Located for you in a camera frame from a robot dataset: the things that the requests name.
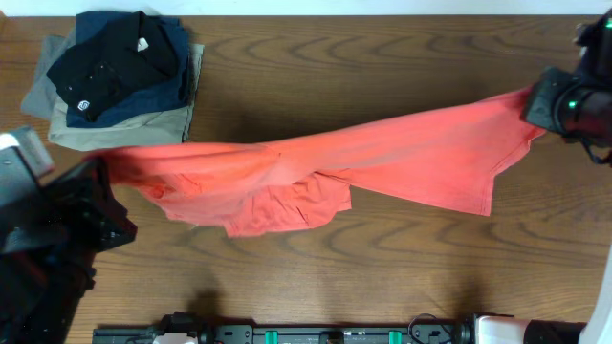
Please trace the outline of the red soccer t-shirt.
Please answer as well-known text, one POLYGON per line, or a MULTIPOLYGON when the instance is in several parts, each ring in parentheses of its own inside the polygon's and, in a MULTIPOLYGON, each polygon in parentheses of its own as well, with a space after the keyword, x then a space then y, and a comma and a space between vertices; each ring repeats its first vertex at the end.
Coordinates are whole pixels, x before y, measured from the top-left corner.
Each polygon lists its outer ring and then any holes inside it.
POLYGON ((351 208, 359 187, 487 216, 495 177, 541 130, 520 113, 525 91, 287 140, 102 150, 110 181, 167 218, 233 237, 310 229, 351 208))

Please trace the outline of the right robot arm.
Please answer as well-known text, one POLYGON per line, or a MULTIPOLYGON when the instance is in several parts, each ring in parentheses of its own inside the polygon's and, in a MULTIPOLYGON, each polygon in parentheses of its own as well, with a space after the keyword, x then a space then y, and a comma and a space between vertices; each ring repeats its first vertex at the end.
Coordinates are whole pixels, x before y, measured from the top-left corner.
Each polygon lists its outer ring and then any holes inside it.
MULTIPOLYGON (((611 12, 583 25, 576 37, 580 61, 573 72, 548 67, 530 92, 521 118, 580 144, 592 163, 611 164, 592 149, 611 148, 611 12)), ((595 309, 586 323, 521 320, 475 313, 443 329, 453 344, 609 343, 611 341, 611 262, 607 261, 595 309)))

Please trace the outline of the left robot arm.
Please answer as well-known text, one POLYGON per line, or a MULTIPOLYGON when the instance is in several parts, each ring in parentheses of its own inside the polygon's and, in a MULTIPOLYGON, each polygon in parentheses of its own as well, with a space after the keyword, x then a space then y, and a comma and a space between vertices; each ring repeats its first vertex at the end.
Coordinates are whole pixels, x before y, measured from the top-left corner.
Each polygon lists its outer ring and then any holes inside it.
POLYGON ((42 185, 22 162, 1 176, 1 340, 62 343, 94 285, 98 253, 134 241, 102 159, 42 185))

